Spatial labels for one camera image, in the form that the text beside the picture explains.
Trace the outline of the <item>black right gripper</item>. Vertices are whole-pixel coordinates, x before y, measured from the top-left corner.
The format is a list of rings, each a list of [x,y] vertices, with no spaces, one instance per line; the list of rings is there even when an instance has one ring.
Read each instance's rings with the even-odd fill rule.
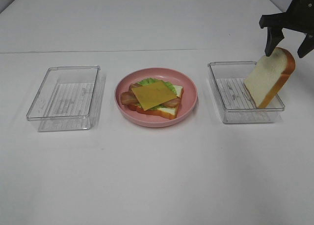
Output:
[[[299,58],[303,58],[314,49],[314,0],[292,0],[285,12],[262,15],[259,25],[268,27],[266,56],[284,39],[282,28],[307,34],[297,51]]]

